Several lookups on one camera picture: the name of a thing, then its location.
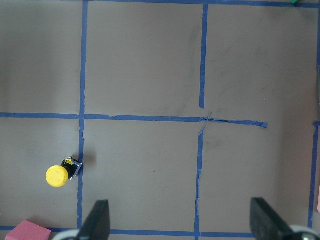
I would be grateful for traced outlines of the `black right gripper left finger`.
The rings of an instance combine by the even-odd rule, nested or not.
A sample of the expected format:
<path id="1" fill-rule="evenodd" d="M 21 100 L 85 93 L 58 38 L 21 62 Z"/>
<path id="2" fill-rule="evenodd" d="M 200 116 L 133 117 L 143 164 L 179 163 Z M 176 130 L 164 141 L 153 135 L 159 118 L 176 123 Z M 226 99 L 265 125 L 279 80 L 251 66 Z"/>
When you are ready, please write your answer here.
<path id="1" fill-rule="evenodd" d="M 77 234 L 78 240 L 108 240 L 111 231 L 108 200 L 97 200 Z"/>

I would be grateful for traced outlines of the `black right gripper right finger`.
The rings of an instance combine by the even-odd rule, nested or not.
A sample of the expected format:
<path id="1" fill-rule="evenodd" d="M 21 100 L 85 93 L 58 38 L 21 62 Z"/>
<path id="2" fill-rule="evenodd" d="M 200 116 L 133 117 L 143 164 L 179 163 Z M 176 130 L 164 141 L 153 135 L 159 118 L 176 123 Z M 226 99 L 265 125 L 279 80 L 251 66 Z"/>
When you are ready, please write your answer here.
<path id="1" fill-rule="evenodd" d="M 256 240 L 293 240 L 295 233 L 262 197 L 250 200 L 250 230 Z"/>

